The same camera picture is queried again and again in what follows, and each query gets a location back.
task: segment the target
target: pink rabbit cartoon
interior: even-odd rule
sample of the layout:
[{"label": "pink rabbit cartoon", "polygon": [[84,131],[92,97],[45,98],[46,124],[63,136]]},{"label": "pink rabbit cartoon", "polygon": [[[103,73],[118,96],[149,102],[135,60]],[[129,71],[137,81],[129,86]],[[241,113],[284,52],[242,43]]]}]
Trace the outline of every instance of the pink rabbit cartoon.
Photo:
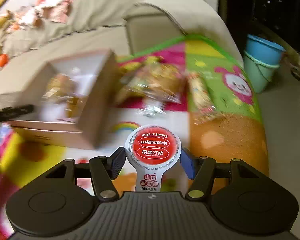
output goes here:
[{"label": "pink rabbit cartoon", "polygon": [[253,105],[252,90],[242,74],[241,68],[233,66],[233,72],[229,72],[223,67],[215,67],[216,73],[222,73],[223,83],[233,91],[233,93],[244,103]]}]

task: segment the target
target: silver screw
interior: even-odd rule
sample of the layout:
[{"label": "silver screw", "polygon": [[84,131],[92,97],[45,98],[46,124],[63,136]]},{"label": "silver screw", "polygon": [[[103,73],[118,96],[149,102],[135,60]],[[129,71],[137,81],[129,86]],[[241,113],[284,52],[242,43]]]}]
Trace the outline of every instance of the silver screw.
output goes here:
[{"label": "silver screw", "polygon": [[188,193],[189,197],[191,198],[199,198],[204,195],[204,193],[201,190],[191,190]]},{"label": "silver screw", "polygon": [[103,198],[111,198],[115,196],[115,192],[113,190],[104,190],[100,193]]}]

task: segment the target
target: cardboard box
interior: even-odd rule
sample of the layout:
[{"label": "cardboard box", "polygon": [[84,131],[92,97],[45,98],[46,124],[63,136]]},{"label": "cardboard box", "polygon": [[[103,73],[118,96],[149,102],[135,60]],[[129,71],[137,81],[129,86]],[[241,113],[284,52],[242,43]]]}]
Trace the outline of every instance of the cardboard box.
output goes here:
[{"label": "cardboard box", "polygon": [[98,50],[46,62],[29,82],[18,105],[34,104],[39,109],[49,80],[57,73],[70,74],[73,67],[82,75],[93,75],[81,114],[75,123],[39,120],[38,111],[10,121],[13,129],[30,141],[95,149],[102,132],[102,124],[110,104],[113,86],[118,80],[118,66],[113,52]]}]

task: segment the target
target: play mat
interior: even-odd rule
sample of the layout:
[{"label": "play mat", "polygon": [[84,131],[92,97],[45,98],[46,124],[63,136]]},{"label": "play mat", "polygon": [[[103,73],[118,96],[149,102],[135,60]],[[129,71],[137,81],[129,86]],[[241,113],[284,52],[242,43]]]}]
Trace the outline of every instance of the play mat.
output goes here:
[{"label": "play mat", "polygon": [[[194,104],[185,91],[181,104],[166,105],[166,114],[149,118],[136,114],[140,99],[128,99],[117,108],[109,110],[108,124],[97,150],[81,150],[53,145],[25,142],[7,125],[0,127],[0,239],[8,238],[13,230],[5,214],[5,203],[15,191],[66,158],[76,163],[87,162],[99,155],[110,156],[124,146],[128,135],[139,126],[159,124],[177,134],[183,147],[196,156],[209,156],[217,162],[229,163],[240,158],[268,174],[268,157],[265,132],[260,109],[250,81],[241,66],[214,42],[199,35],[189,35],[167,41],[164,44],[120,61],[142,61],[145,56],[163,56],[169,63],[186,65],[188,70],[203,73],[212,101],[223,116],[205,124],[194,124]],[[252,96],[241,92],[245,86]],[[216,181],[216,188],[225,181]],[[134,190],[135,169],[126,161],[114,185],[122,193]],[[187,179],[178,163],[168,170],[162,179],[162,191],[180,190],[185,193]],[[79,179],[78,185],[93,194],[90,179]]]}]

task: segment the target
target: tiled floor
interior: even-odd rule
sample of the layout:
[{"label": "tiled floor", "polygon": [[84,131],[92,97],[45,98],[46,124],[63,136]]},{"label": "tiled floor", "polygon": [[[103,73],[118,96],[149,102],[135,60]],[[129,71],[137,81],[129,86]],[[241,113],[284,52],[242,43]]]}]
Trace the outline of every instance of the tiled floor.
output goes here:
[{"label": "tiled floor", "polygon": [[300,82],[283,65],[258,100],[266,130],[270,177],[299,202],[299,215],[291,231],[300,238]]}]

